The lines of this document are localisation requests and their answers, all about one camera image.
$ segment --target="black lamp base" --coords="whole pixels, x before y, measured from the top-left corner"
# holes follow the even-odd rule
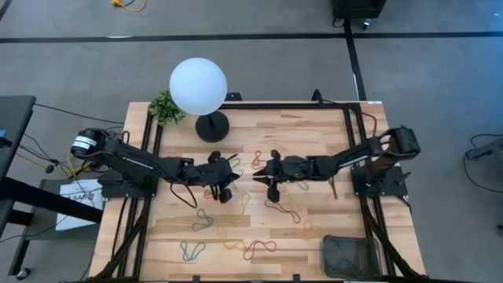
[[[200,116],[196,121],[196,132],[205,142],[220,142],[229,133],[229,120],[218,111]]]

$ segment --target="wooden tabletop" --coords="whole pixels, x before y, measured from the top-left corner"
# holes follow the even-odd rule
[[[134,102],[129,106],[125,130],[130,132],[130,144],[141,145],[147,116],[148,103]],[[362,102],[362,111],[378,119],[377,133],[388,128],[382,104]],[[192,280],[291,280],[300,274],[304,280],[323,280],[326,277],[320,264],[320,240],[326,235],[365,237],[362,213],[357,197],[353,194],[349,170],[343,169],[336,177],[338,199],[335,200],[327,182],[308,182],[308,190],[296,184],[282,184],[280,203],[300,216],[295,223],[289,213],[266,208],[267,187],[252,181],[252,161],[255,151],[262,151],[261,160],[270,159],[270,150],[278,150],[282,156],[333,155],[349,148],[343,112],[325,110],[223,110],[230,122],[229,135],[215,144],[197,137],[194,124],[196,116],[187,116],[178,125],[165,127],[160,156],[190,157],[196,164],[207,162],[208,155],[219,150],[223,156],[239,154],[241,160],[234,171],[243,176],[231,185],[232,200],[227,204],[204,198],[204,189],[193,187],[198,208],[203,208],[214,219],[212,227],[193,231],[193,223],[205,223],[190,208],[172,195],[169,185],[160,182],[157,196],[153,199],[145,252],[141,265],[143,281]],[[373,121],[364,116],[367,134],[371,135]],[[352,118],[355,138],[359,141],[356,119]],[[155,127],[152,127],[149,151],[152,151]],[[190,195],[182,186],[175,192],[190,201]],[[242,200],[248,200],[243,212]],[[409,209],[395,197],[381,197],[391,242],[417,272],[424,267],[417,245],[416,234]],[[101,229],[94,250],[90,276],[97,274],[110,260],[112,243],[123,200],[106,203]],[[127,209],[124,212],[119,243],[123,239]],[[226,247],[236,245],[228,250]],[[244,254],[243,247],[253,241],[275,241],[277,250],[267,251],[257,244],[255,253]],[[181,241],[188,244],[188,254],[200,242],[205,249],[192,261],[183,260]],[[131,275],[136,242],[131,245],[126,274]],[[384,273],[384,261],[380,262]]]

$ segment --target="green plant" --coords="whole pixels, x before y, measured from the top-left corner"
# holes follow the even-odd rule
[[[161,90],[150,103],[149,112],[157,118],[159,126],[178,123],[184,116],[182,110],[174,103],[169,90]]]

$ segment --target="lamp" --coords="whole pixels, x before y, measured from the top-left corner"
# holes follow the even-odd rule
[[[215,63],[204,58],[183,61],[171,73],[170,92],[181,110],[200,115],[196,132],[203,141],[218,142],[229,133],[229,120],[216,111],[226,99],[227,81]]]

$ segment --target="black floor stripe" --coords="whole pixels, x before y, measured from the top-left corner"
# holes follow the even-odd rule
[[[7,9],[9,8],[10,3],[12,3],[12,2],[13,2],[13,0],[6,0],[6,1],[3,3],[3,6],[2,6],[2,8],[0,9],[0,21],[2,21],[3,16],[6,14]]]
[[[349,52],[351,69],[353,69],[354,81],[356,84],[356,93],[359,100],[366,101],[367,95],[365,94],[365,87],[363,86],[362,72],[360,71],[360,64],[358,63],[358,56],[356,54],[356,47],[354,46],[351,23],[349,20],[346,20],[346,22],[344,23],[344,34],[346,35],[347,51]]]
[[[474,32],[407,32],[407,33],[356,33],[355,39],[459,39],[459,38],[498,38],[503,31]]]
[[[342,33],[284,33],[243,35],[152,35],[131,37],[63,37],[63,38],[6,38],[0,43],[74,43],[74,42],[182,42],[248,39],[343,39]]]

